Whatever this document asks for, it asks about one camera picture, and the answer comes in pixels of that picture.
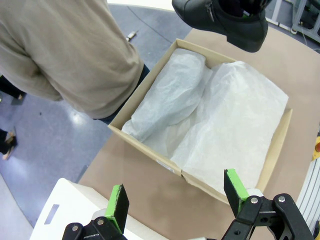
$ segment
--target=green clamp jaw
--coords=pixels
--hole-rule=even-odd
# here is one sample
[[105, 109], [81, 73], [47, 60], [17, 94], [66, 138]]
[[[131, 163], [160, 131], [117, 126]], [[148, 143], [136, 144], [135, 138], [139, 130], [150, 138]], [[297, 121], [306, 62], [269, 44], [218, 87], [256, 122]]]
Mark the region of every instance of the green clamp jaw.
[[129, 200], [124, 186], [115, 185], [105, 211], [105, 217], [113, 223], [115, 228], [124, 233], [129, 210]]
[[230, 207], [236, 217], [241, 211], [243, 204], [249, 197], [249, 194], [241, 182], [235, 169], [224, 170], [224, 192], [229, 201]]

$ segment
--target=person's leg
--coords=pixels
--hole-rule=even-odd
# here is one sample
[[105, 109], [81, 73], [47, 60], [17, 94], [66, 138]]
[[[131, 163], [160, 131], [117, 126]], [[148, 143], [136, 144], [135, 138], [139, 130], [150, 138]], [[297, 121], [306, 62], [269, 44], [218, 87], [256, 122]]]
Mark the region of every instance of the person's leg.
[[0, 76], [0, 91], [11, 95], [15, 99], [23, 98], [26, 93], [12, 85], [3, 75]]
[[[131, 95], [135, 92], [137, 87], [142, 83], [142, 81], [145, 79], [145, 77], [148, 75], [149, 72], [150, 72], [149, 68], [146, 65], [144, 65], [142, 73], [141, 73], [140, 78], [139, 78], [139, 81], [138, 81], [135, 89], [131, 93]], [[105, 124], [109, 125], [112, 122], [112, 120], [116, 117], [116, 115], [120, 112], [120, 110], [125, 105], [127, 100], [131, 97], [131, 95], [124, 101], [124, 103], [121, 104], [121, 106], [113, 114], [111, 114], [110, 116], [107, 116], [105, 118], [98, 119], [98, 120], [100, 120], [100, 121], [104, 122]]]
[[7, 134], [7, 131], [0, 129], [0, 153], [3, 155], [5, 155], [11, 147], [10, 144], [6, 142]]
[[3, 155], [7, 154], [11, 148], [11, 145], [5, 141], [0, 142], [0, 153]]
[[3, 154], [3, 159], [7, 160], [15, 147], [18, 145], [17, 138], [13, 132], [9, 133], [9, 138], [7, 139], [8, 132], [0, 129], [0, 153]]
[[15, 147], [18, 145], [16, 136], [11, 136], [8, 140], [4, 142], [2, 145], [3, 147], [3, 159], [8, 160], [11, 156], [12, 152], [14, 151]]

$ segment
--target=sandal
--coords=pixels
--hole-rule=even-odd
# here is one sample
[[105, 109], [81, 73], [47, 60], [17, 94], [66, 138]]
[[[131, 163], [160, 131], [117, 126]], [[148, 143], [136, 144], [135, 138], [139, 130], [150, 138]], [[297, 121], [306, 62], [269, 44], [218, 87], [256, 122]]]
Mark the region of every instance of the sandal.
[[8, 140], [5, 141], [6, 143], [11, 145], [11, 148], [9, 149], [9, 151], [3, 155], [3, 160], [8, 160], [9, 157], [11, 156], [11, 154], [13, 153], [14, 149], [16, 148], [16, 146], [18, 145], [17, 142], [17, 138], [16, 136], [11, 136], [8, 138]]
[[7, 139], [7, 141], [8, 141], [10, 138], [15, 137], [16, 135], [12, 131], [10, 131], [7, 133], [7, 136], [9, 136]]

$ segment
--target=floor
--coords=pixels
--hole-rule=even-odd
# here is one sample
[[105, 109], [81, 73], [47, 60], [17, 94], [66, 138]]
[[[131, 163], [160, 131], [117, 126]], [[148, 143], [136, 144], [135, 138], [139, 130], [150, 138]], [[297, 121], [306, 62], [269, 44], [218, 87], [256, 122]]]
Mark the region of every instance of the floor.
[[[1, 239], [6, 240], [25, 240], [29, 239], [33, 231], [32, 226], [20, 211], [14, 197], [7, 187], [3, 177], [0, 175], [0, 213]], [[13, 230], [13, 223], [19, 223], [19, 229]]]
[[[266, 11], [269, 18], [272, 7], [274, 2]], [[291, 24], [290, 7], [283, 2], [279, 15], [281, 23], [287, 26]], [[172, 11], [116, 4], [111, 4], [110, 9], [125, 35], [138, 31], [131, 42], [150, 69], [176, 38], [183, 39], [191, 30]], [[302, 35], [291, 36], [305, 43]], [[320, 48], [310, 39], [306, 41], [309, 47]], [[103, 122], [75, 111], [64, 101], [50, 102], [31, 95], [26, 96], [22, 105], [11, 105], [11, 101], [10, 96], [3, 94], [0, 128], [15, 127], [19, 146], [9, 161], [0, 161], [0, 173], [34, 226], [57, 180], [77, 182], [111, 132]]]

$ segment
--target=orange object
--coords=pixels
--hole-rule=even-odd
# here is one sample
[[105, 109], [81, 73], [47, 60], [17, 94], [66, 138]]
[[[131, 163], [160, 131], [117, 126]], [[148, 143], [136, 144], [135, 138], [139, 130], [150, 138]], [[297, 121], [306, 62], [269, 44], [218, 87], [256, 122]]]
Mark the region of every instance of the orange object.
[[312, 161], [316, 160], [317, 158], [320, 158], [320, 132], [318, 133], [318, 137], [316, 138], [316, 141], [315, 141]]
[[315, 145], [315, 151], [316, 151], [317, 153], [320, 153], [320, 142], [318, 142], [318, 144]]

